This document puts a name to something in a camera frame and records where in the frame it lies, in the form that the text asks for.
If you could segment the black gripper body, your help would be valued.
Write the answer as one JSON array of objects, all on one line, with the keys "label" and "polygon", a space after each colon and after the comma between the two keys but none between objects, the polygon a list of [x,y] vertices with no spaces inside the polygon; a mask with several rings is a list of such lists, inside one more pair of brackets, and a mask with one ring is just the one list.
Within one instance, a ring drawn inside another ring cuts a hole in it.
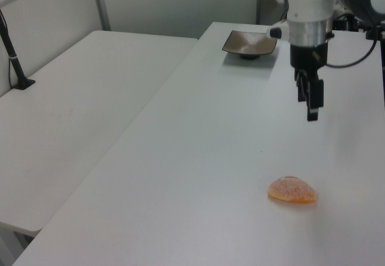
[{"label": "black gripper body", "polygon": [[328,44],[315,47],[290,45],[290,64],[294,68],[294,79],[305,73],[309,81],[318,80],[318,70],[327,63]]}]

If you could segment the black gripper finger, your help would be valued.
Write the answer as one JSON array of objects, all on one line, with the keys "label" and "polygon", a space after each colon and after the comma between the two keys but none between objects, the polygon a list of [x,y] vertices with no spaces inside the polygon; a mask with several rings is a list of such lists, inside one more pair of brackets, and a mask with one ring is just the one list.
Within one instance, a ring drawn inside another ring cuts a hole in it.
[{"label": "black gripper finger", "polygon": [[324,106],[324,81],[310,81],[307,86],[307,120],[316,121],[318,111]]},{"label": "black gripper finger", "polygon": [[297,96],[299,102],[307,102],[307,75],[303,70],[297,70]]}]

